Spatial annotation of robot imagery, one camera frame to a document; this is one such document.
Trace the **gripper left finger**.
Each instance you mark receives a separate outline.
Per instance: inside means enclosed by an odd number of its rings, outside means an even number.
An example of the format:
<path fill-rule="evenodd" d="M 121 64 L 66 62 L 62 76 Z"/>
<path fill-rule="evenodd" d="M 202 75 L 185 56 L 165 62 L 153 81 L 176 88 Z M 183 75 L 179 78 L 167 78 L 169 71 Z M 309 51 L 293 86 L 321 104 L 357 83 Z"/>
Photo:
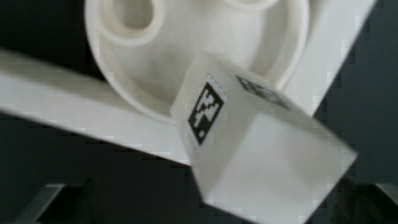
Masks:
<path fill-rule="evenodd" d="M 10 224 L 106 224 L 96 181 L 46 184 Z"/>

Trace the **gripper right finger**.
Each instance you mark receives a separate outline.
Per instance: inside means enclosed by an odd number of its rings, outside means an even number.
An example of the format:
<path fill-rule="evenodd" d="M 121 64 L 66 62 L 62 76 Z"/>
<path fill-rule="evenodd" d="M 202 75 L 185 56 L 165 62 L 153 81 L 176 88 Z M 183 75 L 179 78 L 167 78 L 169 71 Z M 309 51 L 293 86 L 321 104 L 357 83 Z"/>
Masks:
<path fill-rule="evenodd" d="M 398 224 L 398 204 L 375 184 L 339 181 L 330 224 Z"/>

